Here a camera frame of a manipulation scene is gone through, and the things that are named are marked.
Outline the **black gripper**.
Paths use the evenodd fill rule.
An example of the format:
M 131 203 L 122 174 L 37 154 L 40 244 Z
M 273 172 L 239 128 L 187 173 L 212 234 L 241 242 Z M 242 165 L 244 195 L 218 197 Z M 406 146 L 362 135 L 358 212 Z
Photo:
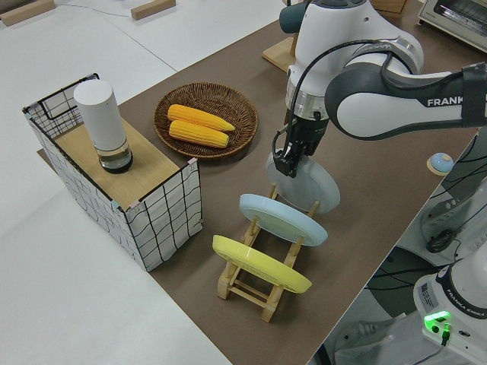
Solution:
M 329 120 L 309 120 L 298 116 L 293 117 L 291 127 L 291 149 L 273 153 L 277 171 L 285 176 L 295 178 L 301 156 L 313 156 L 325 134 Z

